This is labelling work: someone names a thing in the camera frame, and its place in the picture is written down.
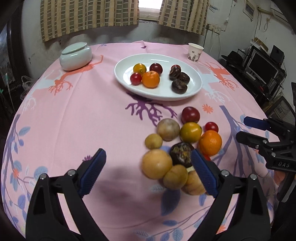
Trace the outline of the person's right hand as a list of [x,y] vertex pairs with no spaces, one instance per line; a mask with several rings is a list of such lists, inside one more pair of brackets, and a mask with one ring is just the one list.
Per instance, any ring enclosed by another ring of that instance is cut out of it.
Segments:
[[276,185],[280,185],[281,182],[285,179],[285,173],[281,171],[274,171],[274,181]]

